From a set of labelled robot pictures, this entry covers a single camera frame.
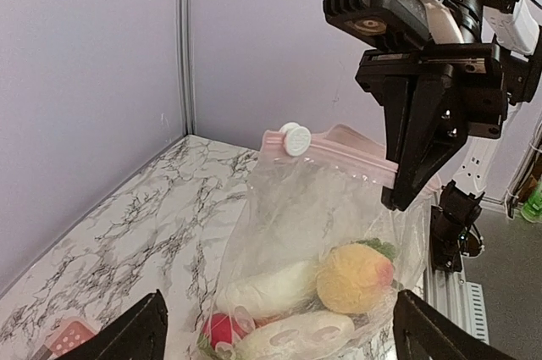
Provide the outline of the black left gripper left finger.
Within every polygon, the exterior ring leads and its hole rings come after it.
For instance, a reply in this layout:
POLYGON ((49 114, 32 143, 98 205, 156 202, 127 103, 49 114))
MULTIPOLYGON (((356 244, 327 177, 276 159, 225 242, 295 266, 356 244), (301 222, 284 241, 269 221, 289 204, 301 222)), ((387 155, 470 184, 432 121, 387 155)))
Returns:
POLYGON ((168 309, 161 291, 145 295, 105 329, 60 360, 163 360, 168 309))

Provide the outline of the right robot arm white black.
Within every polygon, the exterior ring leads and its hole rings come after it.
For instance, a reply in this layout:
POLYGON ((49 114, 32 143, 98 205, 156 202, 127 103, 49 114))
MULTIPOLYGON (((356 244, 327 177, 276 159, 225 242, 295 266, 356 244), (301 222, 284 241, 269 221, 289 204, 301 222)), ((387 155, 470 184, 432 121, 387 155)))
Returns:
POLYGON ((384 110, 395 182, 382 191, 405 210, 458 151, 467 156, 432 209, 431 261, 458 272, 483 240, 476 228, 505 122, 533 99, 541 28, 525 0, 325 0, 326 20, 368 44, 358 85, 384 110))

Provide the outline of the white toy vegetable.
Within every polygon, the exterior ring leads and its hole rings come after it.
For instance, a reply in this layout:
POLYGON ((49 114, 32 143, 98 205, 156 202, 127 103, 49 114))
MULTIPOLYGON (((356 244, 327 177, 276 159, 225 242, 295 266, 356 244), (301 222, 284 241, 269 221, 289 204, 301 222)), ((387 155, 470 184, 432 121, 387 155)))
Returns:
POLYGON ((339 351, 355 331, 341 314, 292 315, 258 328, 235 346, 238 359, 322 359, 339 351))
POLYGON ((317 272, 317 261, 302 260, 276 271, 230 281, 218 291, 215 306, 224 313, 243 307, 253 318, 285 314, 312 300, 317 272))

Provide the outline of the red toy apple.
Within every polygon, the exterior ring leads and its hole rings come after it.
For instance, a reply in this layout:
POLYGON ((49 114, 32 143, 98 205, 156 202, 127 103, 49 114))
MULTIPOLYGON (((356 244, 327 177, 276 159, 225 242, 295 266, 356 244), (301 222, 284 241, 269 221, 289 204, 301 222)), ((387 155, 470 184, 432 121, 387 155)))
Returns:
POLYGON ((215 313, 204 322, 198 341, 205 348, 214 350, 218 343, 231 345, 235 337, 243 338, 245 335, 236 320, 224 313, 215 313))

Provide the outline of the clear pink zip top bag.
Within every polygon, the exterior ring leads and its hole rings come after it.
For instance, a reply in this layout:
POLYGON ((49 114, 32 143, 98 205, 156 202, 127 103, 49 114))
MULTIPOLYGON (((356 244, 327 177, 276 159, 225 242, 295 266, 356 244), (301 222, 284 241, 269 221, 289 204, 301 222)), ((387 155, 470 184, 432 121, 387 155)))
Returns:
MULTIPOLYGON (((359 240, 379 238, 396 248, 394 279, 370 312, 343 314, 355 326, 339 351, 322 359, 378 359, 390 355, 390 324, 399 291, 413 288, 427 265, 429 216, 440 179, 432 178, 404 211, 381 202, 393 185, 397 166, 382 145, 345 125, 313 134, 296 123, 263 135, 258 161, 247 179, 246 205, 227 242, 218 285, 204 322, 215 313, 218 291, 230 281, 267 273, 302 260, 320 263, 329 252, 359 240)), ((270 318, 253 318, 243 307, 224 313, 252 331, 292 315, 329 311, 317 293, 296 309, 270 318)), ((202 359, 238 359, 235 346, 215 349, 196 341, 202 359)))

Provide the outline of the yellow toy lemon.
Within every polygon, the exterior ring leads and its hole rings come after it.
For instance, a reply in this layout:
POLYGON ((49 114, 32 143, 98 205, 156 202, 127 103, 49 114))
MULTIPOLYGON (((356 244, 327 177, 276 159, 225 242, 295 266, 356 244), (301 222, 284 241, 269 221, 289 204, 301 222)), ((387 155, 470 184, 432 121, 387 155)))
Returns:
POLYGON ((381 252, 360 243, 332 249, 320 263, 316 286, 322 304, 343 314, 363 314, 384 298, 394 266, 381 252))

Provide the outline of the pink perforated plastic basket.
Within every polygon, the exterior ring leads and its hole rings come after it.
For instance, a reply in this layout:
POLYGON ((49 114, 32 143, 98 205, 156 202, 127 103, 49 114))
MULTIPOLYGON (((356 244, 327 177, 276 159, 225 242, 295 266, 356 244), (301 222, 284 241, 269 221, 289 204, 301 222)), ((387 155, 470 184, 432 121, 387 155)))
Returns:
POLYGON ((82 318, 67 318, 45 339, 31 360, 48 360, 63 356, 90 340, 97 332, 82 318))

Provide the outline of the green toy leaf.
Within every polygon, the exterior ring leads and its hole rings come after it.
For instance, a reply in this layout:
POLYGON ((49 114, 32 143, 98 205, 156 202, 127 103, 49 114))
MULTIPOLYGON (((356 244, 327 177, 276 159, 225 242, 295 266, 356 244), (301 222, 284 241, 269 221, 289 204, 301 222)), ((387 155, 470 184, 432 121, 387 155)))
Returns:
POLYGON ((375 251, 387 257, 391 262, 396 258, 396 248, 387 241, 381 241, 379 238, 371 238, 357 241, 358 244, 369 246, 375 251))

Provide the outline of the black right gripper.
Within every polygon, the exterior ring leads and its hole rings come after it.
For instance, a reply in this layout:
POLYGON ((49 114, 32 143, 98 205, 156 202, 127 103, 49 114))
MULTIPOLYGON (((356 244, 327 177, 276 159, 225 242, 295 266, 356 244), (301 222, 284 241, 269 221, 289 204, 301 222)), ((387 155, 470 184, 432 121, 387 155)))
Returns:
POLYGON ((386 159, 398 164, 382 203, 406 210, 467 136, 499 138, 508 108, 531 102, 540 76, 540 45, 520 58, 497 43, 365 52, 356 81, 383 107, 386 159))

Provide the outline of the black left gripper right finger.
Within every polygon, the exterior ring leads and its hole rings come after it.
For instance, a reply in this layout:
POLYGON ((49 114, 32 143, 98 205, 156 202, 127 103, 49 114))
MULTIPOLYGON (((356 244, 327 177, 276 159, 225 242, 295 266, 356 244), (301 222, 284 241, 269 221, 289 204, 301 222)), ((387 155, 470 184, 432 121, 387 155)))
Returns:
POLYGON ((393 333, 400 360, 513 360, 453 324, 410 290, 398 293, 393 333))

